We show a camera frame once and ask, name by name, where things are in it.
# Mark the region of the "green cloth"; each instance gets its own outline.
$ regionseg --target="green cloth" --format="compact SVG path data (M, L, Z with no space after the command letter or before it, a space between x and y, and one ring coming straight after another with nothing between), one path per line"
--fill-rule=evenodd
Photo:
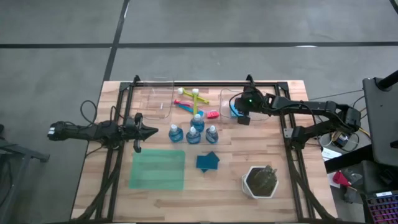
M183 190L184 170L184 151L142 149L133 154L129 188Z

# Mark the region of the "gray floor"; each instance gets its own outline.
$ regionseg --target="gray floor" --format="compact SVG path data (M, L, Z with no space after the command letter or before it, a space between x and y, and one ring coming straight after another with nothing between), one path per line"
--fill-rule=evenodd
M0 44L110 43L122 3L3 0ZM397 20L388 0L131 0L121 42L397 41ZM50 142L46 134L58 120L84 123L80 103L98 100L108 56L109 49L0 49L5 137L51 154L48 164L30 165L13 223L68 219L86 143ZM305 80L314 98L358 90L362 79L396 70L397 61L398 47L119 49L110 79L242 80L251 73L258 80ZM339 217L363 221L360 205L333 195Z

